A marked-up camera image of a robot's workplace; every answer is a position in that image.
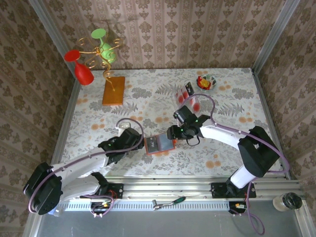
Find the green handle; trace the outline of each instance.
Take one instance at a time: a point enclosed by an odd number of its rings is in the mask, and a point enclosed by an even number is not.
[[[186,197],[178,198],[178,199],[176,199],[175,201],[173,201],[173,204],[181,203],[181,202],[183,202],[185,199],[186,199]]]

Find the white cylinder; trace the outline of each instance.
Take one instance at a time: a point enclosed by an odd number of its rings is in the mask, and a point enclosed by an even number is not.
[[[231,177],[231,182],[239,189],[245,187],[250,181],[252,181],[256,176],[249,173],[246,167],[243,165],[240,167],[235,174]]]

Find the table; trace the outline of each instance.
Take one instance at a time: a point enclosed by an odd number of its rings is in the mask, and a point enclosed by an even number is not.
[[[217,85],[208,94],[216,101],[214,119],[218,123],[244,131],[258,125],[270,134],[249,68],[115,71],[115,76],[126,77],[122,106],[102,106],[105,84],[102,72],[93,71],[93,83],[80,90],[62,161],[84,154],[100,142],[117,136],[115,124],[121,118],[138,120],[146,136],[166,132],[176,124],[172,102],[175,90],[189,81],[196,86],[194,81],[198,75],[206,73],[217,80]],[[211,103],[204,97],[199,100],[201,112],[208,115]],[[132,127],[140,131],[136,124]],[[145,149],[132,151],[117,164],[103,167],[99,172],[107,176],[230,176],[241,165],[239,151],[233,147],[201,139],[195,147],[188,146],[186,141],[178,141],[175,150],[152,156],[146,155]],[[280,169],[278,161],[271,168]]]

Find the patterned wallpaper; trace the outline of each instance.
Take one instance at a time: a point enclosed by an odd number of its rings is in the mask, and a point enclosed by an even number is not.
[[[22,189],[50,162],[73,77],[27,1],[0,1],[0,236],[22,236]]]
[[[69,49],[96,28],[123,38],[115,69],[252,67],[284,2],[44,0]]]
[[[316,1],[300,1],[259,78],[316,223]]]

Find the purple cable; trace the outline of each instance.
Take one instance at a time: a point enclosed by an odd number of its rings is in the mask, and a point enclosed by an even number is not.
[[[282,159],[283,162],[284,162],[284,166],[285,166],[284,168],[285,168],[285,169],[282,170],[282,171],[271,170],[271,171],[268,171],[268,173],[284,174],[284,173],[287,173],[287,172],[290,170],[290,164],[288,163],[288,161],[287,161],[287,159],[285,158],[285,156],[284,156],[277,148],[275,148],[274,146],[272,146],[272,145],[269,144],[268,142],[266,142],[266,141],[260,139],[259,137],[254,136],[254,135],[252,135],[252,134],[250,134],[250,133],[248,133],[248,132],[240,131],[240,130],[235,129],[235,128],[232,128],[232,127],[228,127],[228,126],[224,126],[224,125],[218,124],[218,123],[214,120],[214,118],[213,118],[213,113],[214,113],[214,110],[215,110],[215,101],[214,101],[214,100],[212,99],[212,97],[210,97],[209,95],[205,95],[205,94],[201,94],[201,93],[190,95],[188,98],[186,98],[186,99],[183,101],[183,103],[180,105],[180,107],[182,107],[189,99],[191,99],[192,97],[197,96],[197,95],[198,95],[198,96],[205,96],[205,97],[207,97],[208,99],[210,99],[210,100],[212,101],[212,103],[213,103],[213,108],[212,108],[212,110],[211,110],[211,114],[210,114],[210,117],[211,117],[211,118],[210,118],[210,119],[211,119],[211,121],[215,124],[215,126],[220,127],[220,128],[222,128],[222,129],[224,129],[224,130],[228,130],[228,131],[231,131],[231,132],[237,132],[237,133],[240,132],[242,135],[249,136],[249,137],[251,137],[251,138],[257,140],[258,142],[260,142],[260,143],[266,145],[267,147],[269,147],[271,150],[273,150],[275,153],[277,153],[277,154],[281,157],[281,159]]]
[[[111,205],[110,205],[110,207],[109,207],[109,209],[107,209],[102,215],[103,216],[105,216],[106,214],[108,214],[108,212],[113,208],[113,206],[114,206],[114,199],[113,199],[113,197],[111,197],[111,196],[108,196],[108,195],[83,195],[84,197],[86,197],[86,198],[109,198],[109,199],[111,199]]]
[[[137,123],[137,125],[140,127],[140,130],[142,131],[142,136],[141,136],[141,139],[139,140],[139,142],[138,142],[136,145],[132,146],[131,148],[125,148],[125,149],[121,149],[121,150],[114,150],[114,151],[108,151],[108,152],[97,152],[97,153],[93,153],[93,154],[91,154],[91,155],[88,155],[88,156],[82,157],[82,158],[80,158],[80,159],[77,159],[77,160],[75,160],[75,161],[73,161],[73,162],[70,162],[69,164],[66,164],[66,165],[63,166],[63,167],[60,167],[60,168],[58,168],[58,169],[52,171],[52,172],[49,173],[49,174],[39,183],[39,185],[35,188],[33,194],[31,195],[30,201],[29,201],[29,205],[28,205],[28,206],[29,206],[29,211],[30,211],[31,213],[36,213],[36,211],[35,211],[35,210],[33,209],[33,207],[32,207],[32,202],[33,202],[33,200],[34,200],[34,197],[36,196],[36,194],[37,194],[37,192],[39,191],[39,189],[43,186],[43,184],[44,184],[51,176],[53,176],[54,174],[56,174],[56,173],[58,173],[58,172],[60,172],[60,171],[63,171],[63,170],[65,170],[66,168],[68,168],[68,167],[70,167],[70,166],[72,166],[72,165],[74,165],[74,164],[77,164],[78,162],[81,162],[82,160],[85,160],[85,159],[90,158],[90,157],[94,157],[94,156],[98,156],[98,155],[103,155],[103,154],[106,154],[106,153],[128,152],[128,151],[133,150],[134,148],[138,147],[138,145],[141,144],[141,142],[143,141],[143,138],[144,138],[144,129],[143,129],[142,125],[141,125],[138,121],[133,120],[132,118],[121,118],[121,119],[116,123],[115,126],[117,127],[118,124],[119,124],[121,121],[123,121],[123,120],[130,120],[130,121],[133,121],[133,122]]]

